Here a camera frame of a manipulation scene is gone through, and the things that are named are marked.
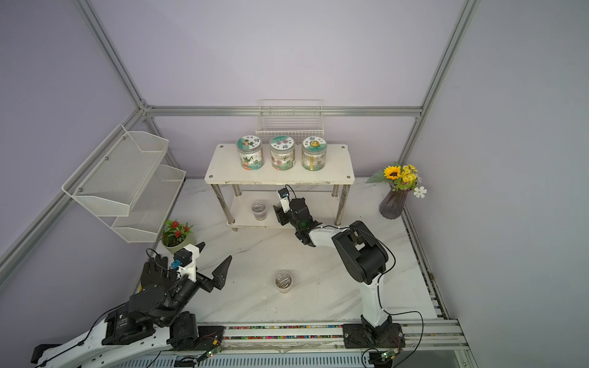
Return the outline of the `small clear jar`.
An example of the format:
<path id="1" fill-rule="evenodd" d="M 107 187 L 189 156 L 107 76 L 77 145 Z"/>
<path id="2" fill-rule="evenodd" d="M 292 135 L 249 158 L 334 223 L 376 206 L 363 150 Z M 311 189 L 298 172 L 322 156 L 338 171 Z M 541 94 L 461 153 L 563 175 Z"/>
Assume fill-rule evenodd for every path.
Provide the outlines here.
<path id="1" fill-rule="evenodd" d="M 282 294 L 286 294 L 292 288 L 293 277 L 289 272 L 281 271 L 275 276 L 275 285 Z"/>
<path id="2" fill-rule="evenodd" d="M 267 205 L 264 202 L 256 201 L 252 204 L 252 213 L 256 221 L 263 221 L 267 217 Z"/>

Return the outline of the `seed jar purple flower lid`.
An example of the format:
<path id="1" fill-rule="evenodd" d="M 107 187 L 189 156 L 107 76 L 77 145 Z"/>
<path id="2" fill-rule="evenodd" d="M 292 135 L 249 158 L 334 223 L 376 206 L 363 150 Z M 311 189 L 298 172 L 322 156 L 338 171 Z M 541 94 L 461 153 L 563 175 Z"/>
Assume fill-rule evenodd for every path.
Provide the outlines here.
<path id="1" fill-rule="evenodd" d="M 295 140 L 290 136 L 270 139 L 271 165 L 276 170 L 290 170 L 295 164 Z"/>

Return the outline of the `seed jar sunflower lid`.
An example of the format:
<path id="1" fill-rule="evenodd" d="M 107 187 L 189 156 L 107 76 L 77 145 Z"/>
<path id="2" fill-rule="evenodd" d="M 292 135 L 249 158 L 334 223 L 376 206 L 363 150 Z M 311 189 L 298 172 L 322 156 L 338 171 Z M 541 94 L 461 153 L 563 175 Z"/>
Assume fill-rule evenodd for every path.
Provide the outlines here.
<path id="1" fill-rule="evenodd" d="M 328 144 L 320 136 L 309 136 L 302 143 L 302 165 L 309 171 L 325 167 Z"/>

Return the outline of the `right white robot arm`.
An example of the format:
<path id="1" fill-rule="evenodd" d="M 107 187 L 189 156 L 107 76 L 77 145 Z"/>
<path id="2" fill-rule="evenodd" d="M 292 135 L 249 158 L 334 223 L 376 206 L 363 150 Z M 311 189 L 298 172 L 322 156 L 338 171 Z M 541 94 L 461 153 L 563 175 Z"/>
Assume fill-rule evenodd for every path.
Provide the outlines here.
<path id="1" fill-rule="evenodd" d="M 285 197 L 273 209 L 280 225 L 291 225 L 302 244 L 337 251 L 348 274 L 361 284 L 363 313 L 360 320 L 364 338 L 372 344 L 385 341 L 393 322 L 380 305 L 378 287 L 379 277 L 386 271 L 389 255 L 376 236 L 362 221 L 346 227 L 324 225 L 316 221 L 304 198 Z"/>

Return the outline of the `seed jar green plant lid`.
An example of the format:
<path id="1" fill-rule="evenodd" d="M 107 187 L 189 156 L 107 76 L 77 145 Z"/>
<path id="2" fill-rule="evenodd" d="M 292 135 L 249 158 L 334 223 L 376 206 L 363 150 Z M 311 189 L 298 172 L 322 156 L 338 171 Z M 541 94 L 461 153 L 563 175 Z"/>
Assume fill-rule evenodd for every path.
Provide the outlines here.
<path id="1" fill-rule="evenodd" d="M 243 136 L 236 142 L 240 163 L 245 170 L 259 170 L 264 165 L 262 141 L 254 135 Z"/>

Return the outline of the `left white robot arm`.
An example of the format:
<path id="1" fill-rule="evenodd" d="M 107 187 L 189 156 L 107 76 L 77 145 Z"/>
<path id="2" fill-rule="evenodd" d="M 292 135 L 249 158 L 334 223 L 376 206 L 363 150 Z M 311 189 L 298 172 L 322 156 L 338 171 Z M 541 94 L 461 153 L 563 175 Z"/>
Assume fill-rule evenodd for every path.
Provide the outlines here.
<path id="1" fill-rule="evenodd" d="M 104 312 L 89 331 L 63 344 L 40 344 L 32 353 L 36 367 L 108 367 L 149 352 L 211 351 L 220 346 L 224 329 L 200 329 L 186 306 L 199 290 L 225 286 L 232 257 L 213 276 L 183 274 L 167 258 L 149 257 L 141 275 L 141 291 Z"/>

